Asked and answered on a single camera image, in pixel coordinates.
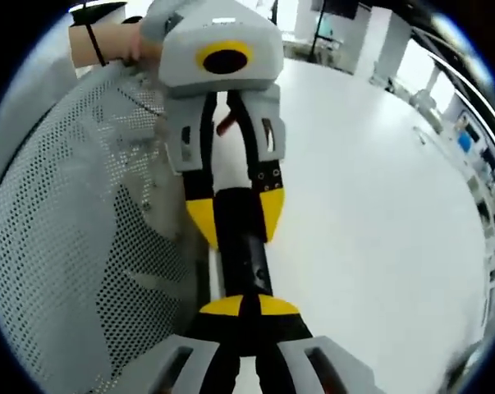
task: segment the desk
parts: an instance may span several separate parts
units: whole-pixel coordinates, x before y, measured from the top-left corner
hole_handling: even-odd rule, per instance
[[[495,269],[495,222],[493,216],[495,214],[495,195],[488,188],[484,180],[479,176],[476,168],[479,163],[483,163],[483,159],[479,154],[479,147],[475,145],[472,149],[465,153],[457,143],[457,133],[453,129],[453,125],[449,121],[442,122],[442,132],[436,135],[434,132],[422,131],[435,146],[441,150],[442,154],[447,158],[451,165],[455,166],[462,174],[464,180],[470,186],[476,204],[485,203],[488,220],[484,223],[484,235],[486,239],[486,269],[487,275],[489,271]]]
[[[468,187],[392,94],[292,60],[278,84],[287,150],[267,248],[275,296],[372,367],[388,394],[431,392],[483,317],[484,235]],[[220,101],[217,119],[226,112]],[[216,187],[245,185],[239,131],[215,142]]]

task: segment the screen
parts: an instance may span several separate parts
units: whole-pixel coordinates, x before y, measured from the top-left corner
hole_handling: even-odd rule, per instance
[[[477,132],[475,131],[474,127],[471,124],[468,124],[465,129],[473,141],[477,142],[480,139],[479,134],[477,134]]]
[[[323,11],[327,14],[343,16],[348,19],[355,19],[359,2],[356,0],[312,0],[311,11],[320,12],[323,2],[326,2]]]
[[[490,166],[490,168],[492,168],[493,170],[495,169],[495,157],[493,157],[493,154],[492,154],[492,152],[490,152],[489,149],[485,149],[481,153],[481,157],[483,158],[483,160],[486,163],[488,163],[488,165]]]

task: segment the white wall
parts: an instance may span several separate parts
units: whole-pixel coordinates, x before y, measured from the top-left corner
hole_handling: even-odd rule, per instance
[[[278,8],[284,7],[289,0],[281,0]],[[295,24],[295,36],[298,39],[310,39],[314,37],[316,30],[317,16],[319,12],[311,11],[311,0],[298,0],[297,17]],[[353,28],[355,21],[341,16],[326,14],[332,27],[332,37],[340,42],[344,42],[348,32]]]
[[[278,28],[287,33],[293,33],[296,26],[296,18],[298,17],[298,2],[299,0],[279,0],[277,25]]]
[[[346,30],[343,38],[344,44],[341,46],[338,68],[350,73],[355,72],[370,17],[371,12],[366,8],[359,7],[356,11],[355,20],[351,22],[352,25]]]
[[[359,61],[356,64],[355,76],[368,80],[374,74],[375,63],[380,58],[386,40],[392,11],[386,8],[373,7],[364,43],[360,50]]]
[[[387,78],[396,75],[410,38],[410,24],[400,18],[397,14],[392,13],[389,18],[387,34],[375,70],[378,78],[387,81]]]
[[[446,111],[442,113],[442,116],[448,119],[449,121],[456,121],[461,115],[462,111],[465,109],[466,107],[462,103],[459,96],[455,95],[451,99],[450,105],[448,106]]]

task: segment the black strap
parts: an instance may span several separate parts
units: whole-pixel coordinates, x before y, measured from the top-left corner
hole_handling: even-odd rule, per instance
[[[86,10],[86,0],[83,2],[83,10]],[[107,63],[105,62],[105,59],[103,58],[103,54],[101,53],[101,49],[99,49],[98,40],[96,39],[96,36],[94,35],[94,32],[92,31],[92,25],[88,21],[86,21],[85,27],[86,27],[86,30],[89,32],[90,41],[92,41],[92,46],[94,47],[94,51],[96,51],[96,55],[98,56],[99,64],[101,64],[101,66],[105,67],[107,65]]]
[[[122,23],[123,24],[133,24],[138,23],[143,19],[142,16],[131,16],[130,18],[126,18]]]

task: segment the person's arm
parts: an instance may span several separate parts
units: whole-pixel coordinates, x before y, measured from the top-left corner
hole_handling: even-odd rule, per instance
[[[107,62],[116,59],[141,58],[158,60],[162,47],[144,40],[140,35],[139,24],[101,23],[92,25],[92,31]],[[68,30],[71,57],[76,68],[99,63],[89,32],[85,26],[72,26]]]

